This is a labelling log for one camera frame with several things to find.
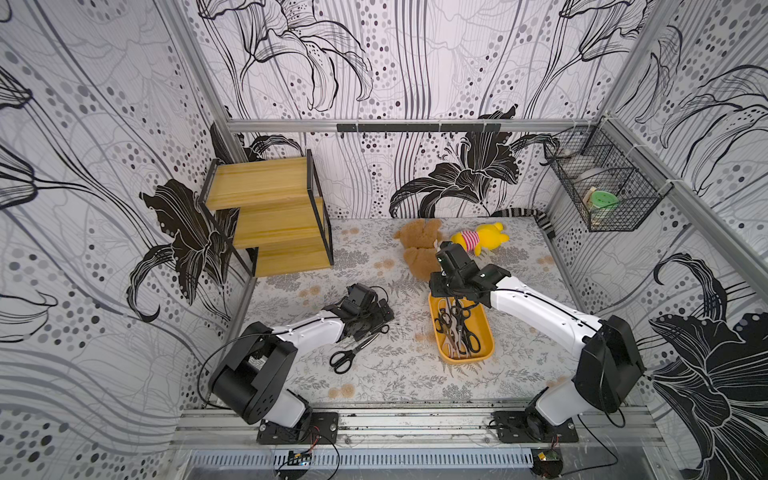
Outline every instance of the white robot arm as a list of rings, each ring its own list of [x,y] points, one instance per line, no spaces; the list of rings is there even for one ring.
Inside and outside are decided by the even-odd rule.
[[[360,340],[385,331],[394,317],[386,300],[356,283],[338,303],[299,322],[275,327],[251,323],[211,374],[210,391],[249,424],[265,419],[289,430],[306,430],[312,409],[283,388],[293,360],[348,337]],[[250,362],[264,357],[260,368]]]
[[[616,412],[645,372],[631,328],[621,318],[603,320],[579,312],[533,290],[499,266],[480,269],[456,243],[443,242],[437,258],[442,272],[430,278],[432,296],[467,298],[509,313],[579,358],[569,381],[544,389],[529,404],[531,437],[543,439],[552,427],[591,407]]]

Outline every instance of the teddy bear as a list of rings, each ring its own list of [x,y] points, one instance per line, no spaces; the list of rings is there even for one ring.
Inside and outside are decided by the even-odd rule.
[[[442,239],[439,232],[441,225],[442,221],[436,218],[429,221],[419,218],[403,225],[394,235],[406,248],[402,258],[408,264],[411,274],[423,282],[429,282],[430,273],[440,271],[440,264],[435,257],[435,245]]]

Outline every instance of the green lid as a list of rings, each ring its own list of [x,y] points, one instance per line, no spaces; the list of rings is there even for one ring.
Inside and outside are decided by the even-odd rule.
[[[613,195],[610,192],[604,190],[596,190],[592,192],[592,195],[589,197],[589,201],[595,208],[613,210],[618,205],[619,199],[616,198],[616,195]]]

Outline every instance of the black flower pattern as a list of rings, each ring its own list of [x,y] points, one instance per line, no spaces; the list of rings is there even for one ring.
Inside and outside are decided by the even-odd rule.
[[[242,99],[243,83],[248,70],[278,55],[304,57],[311,71],[313,91],[307,99],[310,110],[326,111],[333,106],[339,83],[334,58],[340,58],[355,72],[359,85],[358,101],[371,95],[371,64],[357,39],[339,22],[317,20],[312,0],[197,0],[198,15],[210,22],[214,41],[227,63],[233,79],[238,108],[247,118]],[[242,49],[247,58],[238,68],[231,53],[215,32],[215,21],[234,16],[240,30]]]
[[[248,161],[263,161],[266,160],[264,154],[270,147],[277,145],[287,145],[293,147],[299,151],[300,155],[304,155],[301,151],[299,142],[292,138],[287,138],[283,135],[260,135],[250,142],[248,148],[245,149],[245,155]]]
[[[0,293],[0,343],[16,343],[30,338],[48,322],[48,310],[58,300],[37,292],[40,300]]]
[[[226,234],[223,236],[201,212],[197,194],[178,180],[171,179],[157,187],[155,195],[141,194],[141,199],[155,211],[163,231],[174,239],[172,243],[150,248],[131,272],[128,305],[144,322],[152,322],[160,314],[160,307],[150,315],[142,313],[136,305],[136,297],[141,282],[158,265],[173,265],[178,273],[179,288],[190,305],[197,296],[197,283],[202,273],[206,273],[218,287],[223,287],[232,254],[227,238],[234,233],[237,209],[215,213],[215,221]]]
[[[16,77],[0,67],[0,110],[3,108],[23,108],[32,99],[32,90],[22,85]]]
[[[630,104],[645,88],[651,88],[650,101],[645,110],[635,117],[638,124],[649,121],[667,100],[674,86],[674,78],[683,54],[683,33],[674,25],[667,25],[659,38],[651,45],[648,66],[630,97],[616,110]]]
[[[0,210],[26,204],[40,190],[64,188],[89,194],[85,187],[68,182],[43,180],[35,176],[35,168],[10,148],[0,144]]]
[[[502,113],[496,111],[481,115],[480,119],[507,119],[515,116],[515,107]],[[506,144],[508,134],[468,132],[453,149],[446,147],[440,157],[443,163],[435,165],[428,177],[411,180],[400,187],[389,201],[389,214],[397,217],[399,205],[412,195],[426,194],[419,205],[419,217],[435,216],[437,202],[446,197],[457,197],[485,208],[485,198],[492,179],[516,184],[520,169],[515,154],[533,144],[558,147],[558,140],[550,134],[528,134]],[[445,161],[448,157],[455,161]]]
[[[661,131],[661,143],[670,145],[672,134],[690,119],[709,127],[690,146],[679,175],[690,178],[694,191],[703,195],[712,186],[718,162],[741,137],[768,131],[768,70],[741,65],[701,85],[680,103]],[[704,117],[712,113],[714,121]]]
[[[768,314],[750,313],[726,323],[727,295],[702,260],[677,253],[669,262],[687,266],[703,286],[698,316],[665,315],[650,321],[679,358],[654,371],[657,391],[696,439],[701,462],[686,478],[765,478],[768,437]]]
[[[650,0],[566,0],[554,27],[549,65],[525,107],[524,117],[533,117],[538,99],[572,65],[605,55],[629,52],[645,26],[650,14],[650,3]],[[568,22],[585,15],[592,17],[579,42],[578,54],[570,59],[563,58],[563,47],[569,35]]]

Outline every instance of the scissors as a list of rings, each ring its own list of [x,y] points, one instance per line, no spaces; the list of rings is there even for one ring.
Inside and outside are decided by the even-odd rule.
[[[341,350],[340,352],[331,355],[329,363],[333,367],[333,371],[339,375],[347,373],[349,369],[352,368],[352,361],[355,359],[355,355],[357,355],[360,350],[366,348],[377,336],[379,336],[379,333],[371,335],[351,350]]]
[[[435,319],[435,330],[437,333],[445,335],[441,349],[445,351],[445,348],[447,347],[448,356],[452,359],[461,358],[460,355],[462,354],[462,351],[458,345],[456,322],[454,322],[453,317],[450,313],[446,312],[445,309],[441,308],[439,313],[439,316]]]
[[[465,321],[472,316],[472,312],[470,312],[470,309],[472,307],[464,307],[459,303],[458,300],[455,301],[455,305],[451,307],[451,316],[456,319],[456,329],[458,331],[458,336],[462,341],[462,345],[465,347],[465,351],[462,352],[462,354],[467,354],[466,350],[468,350],[471,353],[477,353],[480,351],[480,339],[477,335],[475,335],[474,332],[472,332],[470,329],[467,328]]]

